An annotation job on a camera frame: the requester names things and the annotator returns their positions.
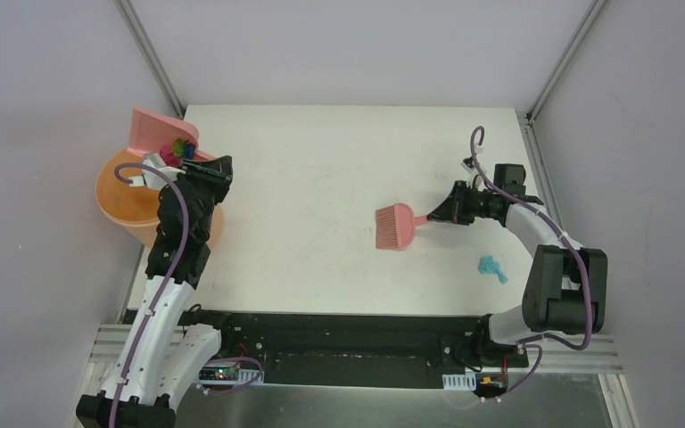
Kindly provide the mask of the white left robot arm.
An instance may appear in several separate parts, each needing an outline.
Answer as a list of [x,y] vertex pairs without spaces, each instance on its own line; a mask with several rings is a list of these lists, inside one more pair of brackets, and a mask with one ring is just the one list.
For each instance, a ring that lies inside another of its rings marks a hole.
[[182,160],[172,168],[149,153],[113,173],[122,183],[157,191],[159,225],[141,305],[120,355],[99,391],[79,398],[75,413],[84,427],[172,427],[210,357],[221,361],[235,353],[235,335],[207,324],[186,328],[182,342],[169,348],[210,257],[213,212],[230,190],[233,159]]

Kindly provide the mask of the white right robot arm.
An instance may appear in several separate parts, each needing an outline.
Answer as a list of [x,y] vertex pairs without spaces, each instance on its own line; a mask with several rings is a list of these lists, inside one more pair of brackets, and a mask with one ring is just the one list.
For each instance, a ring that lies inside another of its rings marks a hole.
[[607,255],[576,242],[558,226],[542,201],[526,193],[525,178],[523,166],[498,164],[486,189],[457,181],[427,215],[433,222],[461,226],[478,218],[495,220],[532,256],[521,303],[485,316],[480,334],[470,342],[472,357],[485,366],[503,358],[507,346],[542,339],[585,350],[605,320]]

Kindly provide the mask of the pink hand brush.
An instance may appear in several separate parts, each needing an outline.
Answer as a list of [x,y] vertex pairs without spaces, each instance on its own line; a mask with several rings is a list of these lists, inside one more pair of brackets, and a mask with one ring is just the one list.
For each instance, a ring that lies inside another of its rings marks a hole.
[[416,229],[425,225],[426,215],[416,216],[406,203],[394,203],[375,211],[375,246],[378,250],[403,250],[416,236]]

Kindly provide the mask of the pink plastic dustpan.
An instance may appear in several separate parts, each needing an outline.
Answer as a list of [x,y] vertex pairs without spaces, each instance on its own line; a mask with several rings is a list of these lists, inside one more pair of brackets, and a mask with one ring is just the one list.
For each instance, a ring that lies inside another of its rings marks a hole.
[[182,139],[194,144],[197,159],[213,160],[214,155],[200,149],[199,135],[197,127],[188,121],[136,107],[132,111],[126,151],[142,158]]

